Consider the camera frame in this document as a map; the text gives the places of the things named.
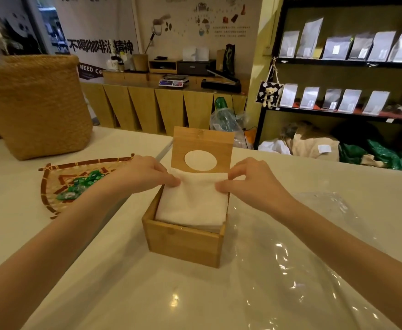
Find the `table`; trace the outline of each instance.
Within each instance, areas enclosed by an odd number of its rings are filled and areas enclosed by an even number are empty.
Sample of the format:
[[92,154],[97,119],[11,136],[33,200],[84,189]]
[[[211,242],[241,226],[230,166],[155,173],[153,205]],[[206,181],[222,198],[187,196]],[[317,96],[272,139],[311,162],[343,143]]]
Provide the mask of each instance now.
[[[248,156],[266,160],[293,194],[337,192],[369,237],[402,261],[402,172],[238,148],[232,164]],[[170,161],[171,152],[161,162]],[[336,278],[354,305],[340,298],[331,274],[291,232],[234,196],[220,269],[150,253],[141,217],[158,189],[126,201],[25,330],[358,328],[350,313],[389,329]]]
[[132,153],[160,159],[171,142],[171,137],[163,135],[94,127],[91,141],[82,151],[18,161],[0,140],[0,264],[50,223],[52,214],[40,200],[43,173],[38,168]]

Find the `black metal shelf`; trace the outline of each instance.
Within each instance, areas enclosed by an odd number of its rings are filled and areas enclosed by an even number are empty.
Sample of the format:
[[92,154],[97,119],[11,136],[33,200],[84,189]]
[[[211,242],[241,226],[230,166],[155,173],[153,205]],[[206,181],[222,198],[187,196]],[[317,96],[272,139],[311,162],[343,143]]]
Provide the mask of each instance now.
[[402,0],[286,0],[288,8],[402,6]]
[[357,108],[354,113],[343,113],[337,110],[330,111],[324,109],[301,109],[301,108],[291,108],[286,106],[279,106],[273,108],[271,110],[267,109],[267,111],[284,111],[284,112],[292,112],[292,113],[300,113],[300,114],[308,114],[314,116],[330,116],[330,117],[338,117],[338,118],[346,118],[346,119],[361,119],[362,121],[377,121],[382,123],[393,123],[393,124],[402,124],[402,116],[396,113],[386,113],[381,112],[379,116],[371,116],[367,114],[362,114],[361,109]]
[[344,67],[402,69],[402,62],[374,62],[374,61],[355,61],[355,60],[277,58],[276,63],[278,65],[295,64],[295,65],[316,65],[316,66],[344,66]]

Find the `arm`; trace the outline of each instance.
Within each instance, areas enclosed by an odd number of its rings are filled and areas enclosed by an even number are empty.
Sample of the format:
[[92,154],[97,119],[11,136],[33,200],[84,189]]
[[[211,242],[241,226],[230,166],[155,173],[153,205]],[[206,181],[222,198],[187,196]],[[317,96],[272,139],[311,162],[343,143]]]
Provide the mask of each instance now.
[[152,157],[135,156],[90,187],[0,265],[0,329],[23,326],[118,201],[161,184],[179,183]]
[[[233,180],[246,175],[245,180]],[[402,263],[295,200],[264,161],[247,158],[216,184],[291,230],[373,306],[402,329]]]

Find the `digital scale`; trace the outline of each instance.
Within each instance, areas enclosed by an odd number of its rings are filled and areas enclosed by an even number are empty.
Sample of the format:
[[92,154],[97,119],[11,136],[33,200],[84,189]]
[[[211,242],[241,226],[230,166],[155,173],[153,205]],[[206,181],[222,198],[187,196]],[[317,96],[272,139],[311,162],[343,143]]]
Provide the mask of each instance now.
[[161,87],[184,88],[188,78],[181,75],[165,75],[158,83]]

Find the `hand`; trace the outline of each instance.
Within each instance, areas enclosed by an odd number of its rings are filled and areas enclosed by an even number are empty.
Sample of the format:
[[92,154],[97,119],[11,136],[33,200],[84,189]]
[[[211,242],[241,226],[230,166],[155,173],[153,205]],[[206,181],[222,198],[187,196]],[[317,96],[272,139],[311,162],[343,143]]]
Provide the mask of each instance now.
[[[233,180],[245,175],[245,180]],[[265,161],[248,157],[229,171],[229,180],[216,183],[216,190],[234,194],[244,203],[275,216],[285,215],[284,209],[297,203],[271,172]]]
[[101,179],[98,184],[116,192],[121,198],[166,184],[178,186],[181,181],[151,156],[135,155],[122,168]]

